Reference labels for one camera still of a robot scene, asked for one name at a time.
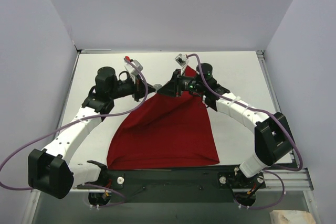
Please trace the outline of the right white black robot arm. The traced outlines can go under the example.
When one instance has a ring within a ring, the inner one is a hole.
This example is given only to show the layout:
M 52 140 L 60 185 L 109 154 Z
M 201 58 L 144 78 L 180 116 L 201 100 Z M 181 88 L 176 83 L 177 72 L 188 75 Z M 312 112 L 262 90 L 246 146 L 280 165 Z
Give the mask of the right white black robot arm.
M 213 77 L 213 67 L 208 63 L 197 66 L 196 73 L 191 77 L 186 74 L 187 67 L 187 63 L 182 63 L 157 92 L 170 97 L 180 97 L 183 92 L 188 92 L 200 97 L 203 104 L 230 116 L 254 134 L 252 155 L 234 169 L 236 181 L 255 177 L 293 149 L 289 126 L 283 114 L 258 112 L 221 86 Z

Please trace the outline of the red cloth garment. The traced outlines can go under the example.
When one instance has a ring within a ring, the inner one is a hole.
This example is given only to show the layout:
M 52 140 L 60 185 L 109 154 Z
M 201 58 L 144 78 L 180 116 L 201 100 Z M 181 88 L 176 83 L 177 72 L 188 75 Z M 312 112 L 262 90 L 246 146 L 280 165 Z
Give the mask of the red cloth garment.
M 155 94 L 116 130 L 107 154 L 113 170 L 198 167 L 219 163 L 208 111 L 200 97 Z

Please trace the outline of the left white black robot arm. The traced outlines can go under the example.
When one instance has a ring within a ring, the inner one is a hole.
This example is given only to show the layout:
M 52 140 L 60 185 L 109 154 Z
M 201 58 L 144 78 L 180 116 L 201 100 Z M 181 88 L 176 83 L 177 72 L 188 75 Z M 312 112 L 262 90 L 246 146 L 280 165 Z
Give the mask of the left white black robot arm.
M 30 187 L 64 198 L 78 185 L 91 183 L 96 188 L 106 185 L 108 175 L 104 164 L 86 161 L 71 165 L 70 161 L 86 137 L 114 107 L 114 101 L 128 95 L 144 102 L 155 89 L 148 85 L 143 67 L 136 60 L 125 66 L 127 78 L 119 80 L 112 67 L 102 67 L 74 119 L 61 128 L 61 133 L 42 150 L 34 149 L 28 156 L 28 184 Z

